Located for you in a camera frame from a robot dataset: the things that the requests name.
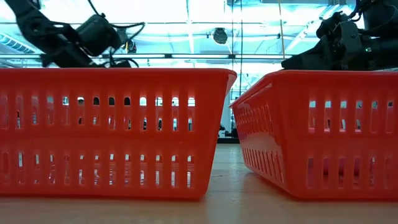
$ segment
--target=black cable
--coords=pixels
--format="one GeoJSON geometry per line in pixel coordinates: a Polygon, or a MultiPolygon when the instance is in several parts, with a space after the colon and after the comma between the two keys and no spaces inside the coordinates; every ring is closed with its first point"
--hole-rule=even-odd
{"type": "MultiPolygon", "coordinates": [[[[93,9],[93,11],[94,11],[95,14],[97,14],[97,15],[99,15],[99,16],[105,18],[105,14],[103,14],[103,13],[100,14],[100,13],[97,11],[97,9],[95,8],[94,4],[91,2],[91,0],[87,0],[87,1],[88,1],[88,3],[90,4],[90,6],[91,6],[91,8],[93,9]]],[[[136,26],[142,26],[143,23],[144,23],[144,22],[138,22],[138,23],[131,24],[131,25],[128,25],[128,26],[118,26],[118,25],[111,24],[111,26],[112,26],[113,28],[127,29],[127,28],[133,28],[133,27],[136,27],[136,26]]]]}
{"type": "MultiPolygon", "coordinates": [[[[95,8],[94,4],[91,2],[91,0],[87,0],[87,1],[88,1],[88,3],[90,4],[90,6],[91,6],[91,8],[93,9],[93,11],[94,11],[95,14],[97,14],[97,15],[99,15],[99,16],[105,18],[105,14],[103,14],[103,13],[100,14],[100,13],[96,10],[96,8],[95,8]]],[[[145,27],[145,22],[138,22],[138,23],[131,24],[131,25],[128,25],[128,26],[117,26],[117,25],[114,25],[114,24],[111,24],[111,26],[112,26],[113,28],[117,28],[117,29],[127,29],[127,28],[133,28],[133,27],[141,26],[141,28],[140,28],[135,34],[133,34],[131,37],[129,37],[129,38],[126,40],[126,42],[127,42],[127,41],[129,41],[129,40],[132,40],[132,39],[135,38],[138,34],[141,33],[141,31],[142,31],[142,30],[144,29],[144,27],[145,27]]],[[[139,66],[138,66],[138,63],[137,63],[136,61],[134,61],[133,59],[130,59],[130,58],[127,58],[127,59],[124,58],[124,59],[121,59],[121,60],[115,60],[115,59],[113,59],[113,55],[116,53],[116,51],[117,51],[119,48],[120,48],[120,47],[118,47],[117,49],[114,49],[113,51],[112,51],[112,49],[109,50],[109,63],[111,64],[111,66],[112,66],[112,65],[115,65],[115,64],[116,64],[115,62],[117,62],[117,61],[128,60],[128,61],[133,62],[135,65],[137,65],[137,67],[139,67],[139,66]]]]}

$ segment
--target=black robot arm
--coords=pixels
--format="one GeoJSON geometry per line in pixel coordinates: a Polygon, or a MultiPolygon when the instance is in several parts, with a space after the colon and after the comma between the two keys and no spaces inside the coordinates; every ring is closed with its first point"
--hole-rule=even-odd
{"type": "Polygon", "coordinates": [[[117,49],[121,41],[109,22],[91,16],[76,30],[70,24],[53,22],[28,0],[6,0],[16,15],[17,25],[27,41],[43,51],[43,67],[100,67],[89,56],[98,56],[108,47],[117,49]]]}
{"type": "Polygon", "coordinates": [[[398,67],[398,0],[357,1],[350,15],[335,12],[317,30],[320,41],[282,62],[288,70],[380,70],[398,67]],[[365,30],[353,19],[363,16],[365,30]]]}

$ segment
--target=table surface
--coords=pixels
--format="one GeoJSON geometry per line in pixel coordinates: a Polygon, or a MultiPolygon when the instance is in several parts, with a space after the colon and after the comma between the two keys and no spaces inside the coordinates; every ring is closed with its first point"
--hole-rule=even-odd
{"type": "Polygon", "coordinates": [[[398,203],[297,202],[248,170],[239,145],[217,146],[199,202],[0,198],[0,223],[398,223],[398,203]]]}

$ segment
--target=basket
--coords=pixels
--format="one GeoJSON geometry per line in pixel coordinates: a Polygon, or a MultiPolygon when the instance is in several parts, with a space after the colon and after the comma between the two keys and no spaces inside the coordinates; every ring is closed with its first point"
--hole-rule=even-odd
{"type": "Polygon", "coordinates": [[[2,69],[0,194],[199,198],[235,79],[222,69],[2,69]]]}
{"type": "Polygon", "coordinates": [[[231,105],[246,166],[297,198],[398,198],[398,73],[279,71],[231,105]]]}

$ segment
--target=ceiling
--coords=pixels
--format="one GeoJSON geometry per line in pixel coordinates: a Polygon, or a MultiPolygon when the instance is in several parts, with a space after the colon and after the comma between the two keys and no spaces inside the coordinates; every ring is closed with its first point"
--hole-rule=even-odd
{"type": "MultiPolygon", "coordinates": [[[[140,67],[218,67],[238,73],[242,70],[246,74],[244,89],[265,73],[279,70],[283,53],[299,54],[312,48],[318,41],[315,31],[320,17],[330,17],[336,11],[351,12],[354,7],[354,0],[281,0],[280,7],[278,0],[241,0],[234,4],[233,0],[92,1],[112,23],[146,22],[134,39],[137,54],[185,55],[177,59],[143,57],[137,59],[140,67]],[[225,45],[213,40],[212,33],[217,27],[225,28],[225,45]],[[251,56],[234,62],[224,56],[229,54],[251,56]]],[[[42,0],[42,7],[50,20],[71,23],[74,28],[93,15],[85,0],[42,0]]],[[[127,34],[136,31],[128,29],[127,34]]],[[[0,43],[0,63],[40,66],[35,59],[40,51],[21,36],[15,16],[4,0],[0,0],[0,43]]]]}

